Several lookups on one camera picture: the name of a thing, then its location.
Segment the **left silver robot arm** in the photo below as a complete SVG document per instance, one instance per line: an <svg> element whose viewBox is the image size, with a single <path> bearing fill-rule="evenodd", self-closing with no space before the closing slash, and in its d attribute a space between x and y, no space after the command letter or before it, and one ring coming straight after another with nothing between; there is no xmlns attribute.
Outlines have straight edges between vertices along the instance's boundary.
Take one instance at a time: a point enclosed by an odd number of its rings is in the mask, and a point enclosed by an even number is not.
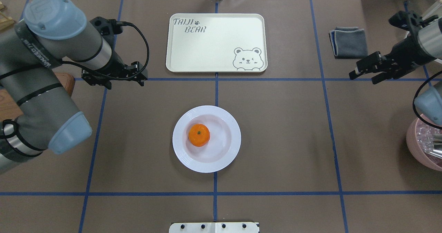
<svg viewBox="0 0 442 233"><path fill-rule="evenodd" d="M68 64L82 69L89 85L112 88L112 81L148 79L147 64L125 64L115 35L131 22L88 20L71 0L32 0L23 19L1 35L1 88L22 114L1 123L1 173L40 156L62 154L85 141L92 128L53 72Z"/></svg>

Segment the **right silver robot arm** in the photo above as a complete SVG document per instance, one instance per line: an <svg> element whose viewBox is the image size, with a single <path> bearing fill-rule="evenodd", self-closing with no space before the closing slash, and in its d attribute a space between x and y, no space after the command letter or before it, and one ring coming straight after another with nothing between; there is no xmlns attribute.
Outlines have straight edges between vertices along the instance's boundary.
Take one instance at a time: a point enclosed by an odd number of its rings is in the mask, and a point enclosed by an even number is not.
<svg viewBox="0 0 442 233"><path fill-rule="evenodd" d="M396 43L389 54L379 51L357 61L355 70L349 73L354 80L364 74L374 73L371 81L378 84L385 80L399 79L415 71L418 67L441 59L441 18L437 15L423 19L413 11L399 11L389 18L389 23L409 32L409 36ZM427 77L417 89L412 108L415 115L436 129L441 129L441 82L431 85L428 90L422 89L441 71Z"/></svg>

